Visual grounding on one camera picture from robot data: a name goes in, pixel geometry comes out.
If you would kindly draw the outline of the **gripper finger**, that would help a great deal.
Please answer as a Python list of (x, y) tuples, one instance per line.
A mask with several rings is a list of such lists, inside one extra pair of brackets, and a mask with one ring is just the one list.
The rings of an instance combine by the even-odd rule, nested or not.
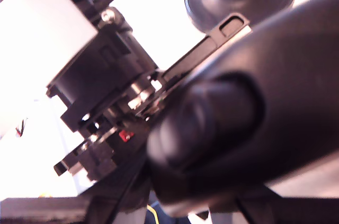
[(149, 192), (147, 161), (128, 161), (87, 190), (91, 197), (87, 223), (114, 223), (123, 213), (144, 208)]
[(99, 181), (117, 167), (131, 160), (145, 145), (147, 134), (118, 130), (94, 144), (85, 153), (84, 168), (90, 181)]
[(290, 198), (281, 196), (265, 185), (238, 193), (229, 201), (226, 198), (212, 204), (212, 214), (239, 212), (247, 223), (280, 223), (275, 214), (275, 203), (286, 203)]

